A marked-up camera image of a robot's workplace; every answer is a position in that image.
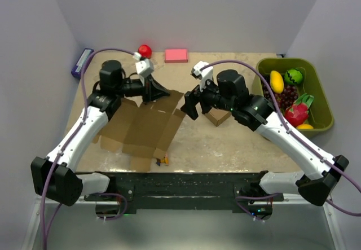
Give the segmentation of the large brown cardboard box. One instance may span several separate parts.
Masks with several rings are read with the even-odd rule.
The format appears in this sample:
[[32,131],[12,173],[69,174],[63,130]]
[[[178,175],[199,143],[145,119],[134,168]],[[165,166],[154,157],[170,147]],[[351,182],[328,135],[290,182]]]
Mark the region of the large brown cardboard box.
[[149,172],[154,159],[166,155],[184,117],[177,105],[183,94],[176,90],[170,96],[140,106],[123,99],[121,107],[93,139],[100,148],[111,152],[121,149],[130,156],[130,169]]

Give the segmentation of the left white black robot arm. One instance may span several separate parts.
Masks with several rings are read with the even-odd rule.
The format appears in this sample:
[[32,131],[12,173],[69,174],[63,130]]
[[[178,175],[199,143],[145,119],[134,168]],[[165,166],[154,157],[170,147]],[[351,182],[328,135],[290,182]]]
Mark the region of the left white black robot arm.
[[77,165],[95,136],[109,123],[121,106],[124,97],[141,97],[143,103],[168,97],[170,91],[152,76],[153,63],[141,58],[135,63],[137,79],[124,77],[122,65],[108,60],[99,71],[99,81],[85,99],[80,117],[64,139],[47,154],[36,157],[31,173],[36,194],[43,200],[51,199],[66,206],[79,197],[98,194],[103,200],[112,200],[117,187],[107,175],[94,172],[77,175]]

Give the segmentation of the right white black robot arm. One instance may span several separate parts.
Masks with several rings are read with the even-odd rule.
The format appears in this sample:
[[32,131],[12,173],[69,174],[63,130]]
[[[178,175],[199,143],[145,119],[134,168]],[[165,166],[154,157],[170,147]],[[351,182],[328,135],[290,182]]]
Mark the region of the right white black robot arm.
[[182,112],[193,120],[198,118],[197,104],[203,114],[212,108],[230,112],[238,123],[276,144],[301,168],[293,173],[263,172],[242,192],[259,201],[271,194],[299,194],[313,205],[323,205],[341,178],[339,171],[348,166],[348,159],[317,147],[286,122],[269,100],[250,94],[236,70],[221,71],[216,82],[212,73],[212,68],[192,69],[192,76],[200,83],[186,92]]

